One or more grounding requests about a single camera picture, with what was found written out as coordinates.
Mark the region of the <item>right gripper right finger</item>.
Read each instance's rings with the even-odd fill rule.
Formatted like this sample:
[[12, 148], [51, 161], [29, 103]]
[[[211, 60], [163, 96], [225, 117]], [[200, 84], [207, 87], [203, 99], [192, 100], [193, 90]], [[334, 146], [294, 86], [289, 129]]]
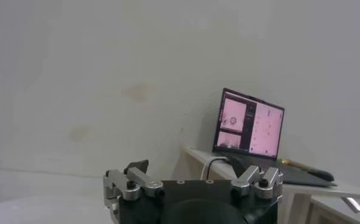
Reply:
[[276, 167], [263, 172], [258, 166], [249, 166], [239, 178], [231, 180], [230, 184], [240, 197], [248, 196], [250, 191], [262, 200], [279, 200], [283, 195], [283, 173]]

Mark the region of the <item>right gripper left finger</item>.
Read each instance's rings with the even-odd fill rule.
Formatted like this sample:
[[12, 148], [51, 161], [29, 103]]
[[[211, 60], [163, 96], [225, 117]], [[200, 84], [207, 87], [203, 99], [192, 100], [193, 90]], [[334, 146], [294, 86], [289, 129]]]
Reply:
[[146, 174], [148, 160], [130, 163], [123, 172], [108, 170], [103, 176], [104, 205], [115, 211], [119, 199], [137, 201], [143, 195], [150, 198], [164, 197], [164, 184]]

